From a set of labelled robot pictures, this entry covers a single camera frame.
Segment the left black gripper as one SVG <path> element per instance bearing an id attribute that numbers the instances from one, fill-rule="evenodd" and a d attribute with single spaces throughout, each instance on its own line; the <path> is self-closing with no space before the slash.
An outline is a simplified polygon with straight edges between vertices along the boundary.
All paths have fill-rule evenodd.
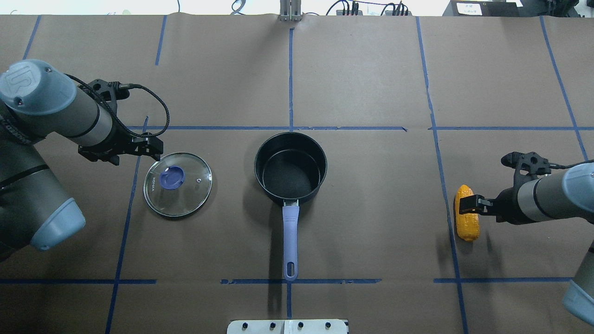
<path id="1" fill-rule="evenodd" d="M 78 146 L 78 153 L 88 161 L 105 161 L 114 166 L 120 165 L 119 155 L 126 154 L 135 136 L 123 128 L 112 128 L 106 139 L 99 144 Z M 148 156 L 155 161 L 161 160 L 164 143 L 156 136 L 136 137 L 135 156 Z"/>

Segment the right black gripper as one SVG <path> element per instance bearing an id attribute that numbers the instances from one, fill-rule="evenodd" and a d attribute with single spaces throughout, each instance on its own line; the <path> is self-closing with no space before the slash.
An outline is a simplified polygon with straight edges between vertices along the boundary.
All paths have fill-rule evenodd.
<path id="1" fill-rule="evenodd" d="M 482 195 L 460 198 L 459 214 L 494 216 L 499 223 L 525 224 L 525 215 L 517 205 L 517 194 L 513 188 L 503 190 L 495 199 L 486 199 Z"/>

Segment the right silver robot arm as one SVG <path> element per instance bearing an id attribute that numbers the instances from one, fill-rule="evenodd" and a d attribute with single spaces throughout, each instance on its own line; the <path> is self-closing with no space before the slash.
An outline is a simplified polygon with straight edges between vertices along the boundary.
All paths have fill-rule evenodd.
<path id="1" fill-rule="evenodd" d="M 562 299 L 593 240 L 581 218 L 526 225 L 481 217 L 473 242 L 458 238 L 467 328 L 471 334 L 591 334 Z"/>

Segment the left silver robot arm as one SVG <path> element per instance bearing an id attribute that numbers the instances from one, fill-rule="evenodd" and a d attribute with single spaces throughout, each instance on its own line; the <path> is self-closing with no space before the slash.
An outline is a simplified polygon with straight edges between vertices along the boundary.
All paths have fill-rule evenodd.
<path id="1" fill-rule="evenodd" d="M 138 83 L 83 82 L 38 59 L 13 63 L 1 74 L 1 260 L 30 246 L 49 250 L 86 224 L 75 199 L 62 186 L 36 148 L 48 135 L 74 142 L 88 161 L 119 165 L 120 156 L 161 160 L 161 131 L 136 133 L 117 117 L 117 102 Z"/>

